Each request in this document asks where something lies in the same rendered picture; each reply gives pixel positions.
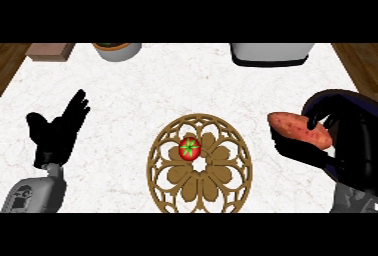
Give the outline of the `dark blue plate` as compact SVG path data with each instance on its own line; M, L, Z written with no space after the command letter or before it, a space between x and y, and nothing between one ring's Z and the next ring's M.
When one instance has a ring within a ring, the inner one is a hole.
M303 115L313 129L337 131L338 180L372 187L378 183L378 102L346 90L325 90L307 100Z

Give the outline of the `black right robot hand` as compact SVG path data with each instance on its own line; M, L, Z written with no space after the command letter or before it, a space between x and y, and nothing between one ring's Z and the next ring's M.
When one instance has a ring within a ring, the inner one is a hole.
M353 92L324 91L302 114L273 112L268 121L279 154L378 196L378 102Z

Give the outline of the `grey plant pot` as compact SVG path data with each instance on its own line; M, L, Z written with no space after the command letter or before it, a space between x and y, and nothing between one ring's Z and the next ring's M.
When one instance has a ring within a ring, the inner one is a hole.
M142 49L141 43L95 43L101 57L110 62L121 62L135 57Z

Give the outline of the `brown openwork round placemat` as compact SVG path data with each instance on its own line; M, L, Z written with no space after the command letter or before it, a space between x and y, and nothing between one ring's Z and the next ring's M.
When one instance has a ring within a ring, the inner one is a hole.
M201 155L185 161L179 144L194 137ZM191 114L161 130L148 157L148 187L164 212L235 213L247 201L253 163L234 126L219 117Z

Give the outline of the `red tomato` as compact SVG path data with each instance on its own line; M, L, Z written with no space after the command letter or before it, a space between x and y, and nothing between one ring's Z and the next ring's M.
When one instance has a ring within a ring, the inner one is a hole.
M194 137L186 137L179 144L179 155L185 161L192 162L201 155L201 144Z

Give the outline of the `reddish-brown sweet potato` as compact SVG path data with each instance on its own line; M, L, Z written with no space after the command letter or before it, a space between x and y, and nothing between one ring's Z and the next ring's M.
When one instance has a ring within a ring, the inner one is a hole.
M333 146L333 137L321 123L313 130L307 129L309 118L288 112L272 112L268 121L276 132L287 138L313 144L321 150Z

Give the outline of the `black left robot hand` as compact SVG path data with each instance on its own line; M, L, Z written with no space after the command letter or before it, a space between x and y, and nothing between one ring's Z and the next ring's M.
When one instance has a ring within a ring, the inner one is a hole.
M42 114L27 114L30 138L37 145L34 167L42 169L51 163L62 166L70 159L90 107L86 92L80 89L68 103L65 111L52 122Z

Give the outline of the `white appliance with black base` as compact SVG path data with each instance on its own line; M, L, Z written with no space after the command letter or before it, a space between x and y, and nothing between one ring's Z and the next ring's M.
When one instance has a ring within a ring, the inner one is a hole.
M303 65L313 43L232 43L232 61L244 67L291 67Z

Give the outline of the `brown wooden block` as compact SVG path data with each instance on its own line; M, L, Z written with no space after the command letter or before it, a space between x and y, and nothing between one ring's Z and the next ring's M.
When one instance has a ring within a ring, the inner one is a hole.
M74 43L33 43L25 55L34 61L65 62L74 46Z

